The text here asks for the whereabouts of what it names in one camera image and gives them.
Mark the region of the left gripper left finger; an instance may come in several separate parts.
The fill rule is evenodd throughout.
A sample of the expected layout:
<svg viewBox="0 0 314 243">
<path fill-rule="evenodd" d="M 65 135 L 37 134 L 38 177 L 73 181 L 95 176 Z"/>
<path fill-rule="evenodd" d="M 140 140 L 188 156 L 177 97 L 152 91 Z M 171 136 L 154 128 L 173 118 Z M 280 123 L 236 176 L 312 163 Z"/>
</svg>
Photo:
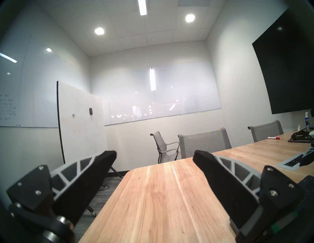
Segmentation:
<svg viewBox="0 0 314 243">
<path fill-rule="evenodd" d="M 116 158 L 116 151 L 104 151 L 52 172 L 39 165 L 7 189 L 12 202 L 8 210 L 16 217 L 44 221 L 63 216 L 77 224 Z"/>
</svg>

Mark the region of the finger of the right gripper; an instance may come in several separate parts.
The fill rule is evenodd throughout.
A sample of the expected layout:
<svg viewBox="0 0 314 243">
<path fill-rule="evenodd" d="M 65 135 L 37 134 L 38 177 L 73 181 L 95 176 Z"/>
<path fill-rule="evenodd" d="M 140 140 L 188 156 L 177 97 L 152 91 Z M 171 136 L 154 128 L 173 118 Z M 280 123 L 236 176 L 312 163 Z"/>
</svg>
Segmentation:
<svg viewBox="0 0 314 243">
<path fill-rule="evenodd" d="M 301 155 L 302 157 L 299 160 L 299 167 L 311 164 L 314 161 L 314 147 L 310 147 L 306 153 Z"/>
</svg>

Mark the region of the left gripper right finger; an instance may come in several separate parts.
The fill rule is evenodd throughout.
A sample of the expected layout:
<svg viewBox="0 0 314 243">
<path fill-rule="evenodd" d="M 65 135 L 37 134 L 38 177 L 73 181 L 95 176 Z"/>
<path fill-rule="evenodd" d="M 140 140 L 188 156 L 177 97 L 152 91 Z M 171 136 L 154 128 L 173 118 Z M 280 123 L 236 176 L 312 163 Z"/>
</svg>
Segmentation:
<svg viewBox="0 0 314 243">
<path fill-rule="evenodd" d="M 238 230 L 237 236 L 273 236 L 294 221 L 304 190 L 273 166 L 247 164 L 195 150 L 193 162 Z"/>
</svg>

